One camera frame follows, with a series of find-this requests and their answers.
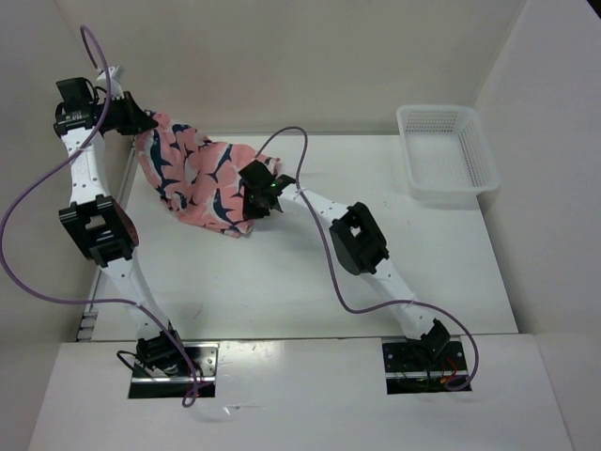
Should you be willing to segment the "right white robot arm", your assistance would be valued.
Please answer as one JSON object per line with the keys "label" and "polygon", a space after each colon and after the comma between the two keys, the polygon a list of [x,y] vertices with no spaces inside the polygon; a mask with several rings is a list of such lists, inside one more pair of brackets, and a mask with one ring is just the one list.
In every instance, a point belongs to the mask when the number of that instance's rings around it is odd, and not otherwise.
{"label": "right white robot arm", "polygon": [[445,356],[450,334],[433,309],[422,306],[417,295],[395,268],[387,241],[368,207],[346,205],[308,190],[289,175],[273,175],[254,160],[239,171],[246,219],[258,220],[294,207],[309,212],[325,240],[329,268],[337,262],[347,273],[362,278],[384,304],[356,309],[359,315],[390,308],[412,348],[413,362],[432,369]]}

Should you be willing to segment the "pink shark print shorts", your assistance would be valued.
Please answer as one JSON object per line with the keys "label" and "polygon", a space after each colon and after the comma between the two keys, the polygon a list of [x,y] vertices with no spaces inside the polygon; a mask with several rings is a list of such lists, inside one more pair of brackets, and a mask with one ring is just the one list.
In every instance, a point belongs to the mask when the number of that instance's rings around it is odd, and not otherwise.
{"label": "pink shark print shorts", "polygon": [[244,187],[239,171],[254,160],[272,174],[278,158],[259,156],[247,145],[213,141],[195,127],[147,110],[157,126],[139,133],[133,148],[147,182],[180,222],[233,238],[249,234],[243,218]]}

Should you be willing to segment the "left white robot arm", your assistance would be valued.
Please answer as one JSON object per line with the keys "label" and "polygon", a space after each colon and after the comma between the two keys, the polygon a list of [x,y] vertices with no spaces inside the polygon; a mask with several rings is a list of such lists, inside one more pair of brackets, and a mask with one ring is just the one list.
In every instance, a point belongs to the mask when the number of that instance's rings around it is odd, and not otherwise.
{"label": "left white robot arm", "polygon": [[54,131],[69,156],[71,197],[59,220],[83,256],[116,284],[137,323],[135,357],[145,370],[167,376],[185,371],[188,353],[170,320],[155,302],[136,255],[137,231],[111,196],[104,169],[106,132],[136,135],[154,129],[128,91],[99,96],[101,87],[84,77],[57,82],[62,101],[55,109]]}

